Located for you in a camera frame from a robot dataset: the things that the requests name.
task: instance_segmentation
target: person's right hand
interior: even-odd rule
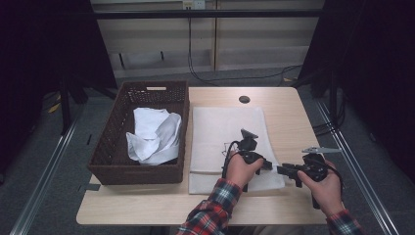
[[[326,164],[335,168],[335,165],[326,160]],[[345,209],[342,203],[341,183],[339,177],[329,169],[327,177],[320,182],[315,182],[303,171],[298,171],[298,176],[305,186],[311,190],[311,194],[320,205],[327,217]]]

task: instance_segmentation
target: white cloth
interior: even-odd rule
[[[222,152],[227,151],[232,141],[243,139],[242,128],[258,136],[255,139],[257,145],[254,151],[263,155],[273,165],[278,165],[268,140],[261,107],[194,107],[189,194],[211,192],[214,183],[221,177],[225,160]],[[248,191],[262,191],[284,186],[284,179],[276,169],[262,170],[260,175],[254,176]]]
[[[167,110],[134,110],[135,134],[126,133],[128,156],[141,165],[160,165],[177,158],[181,117]]]

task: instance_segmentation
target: person's left hand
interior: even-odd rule
[[[226,179],[238,185],[241,189],[253,179],[255,172],[262,167],[263,159],[258,159],[252,164],[246,164],[241,155],[231,152],[234,155],[226,171]]]

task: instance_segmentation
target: shirt cuff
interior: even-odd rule
[[[219,178],[210,193],[208,200],[222,205],[223,209],[232,213],[241,197],[242,189],[232,181]]]

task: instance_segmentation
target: white mat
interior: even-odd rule
[[[278,165],[268,140],[262,108],[193,109],[193,141],[190,162],[189,193],[208,194],[221,176],[224,155],[232,141],[243,139],[241,129],[258,136],[255,152],[263,155],[273,165]],[[254,176],[248,191],[261,191],[285,186],[277,170],[262,170]]]

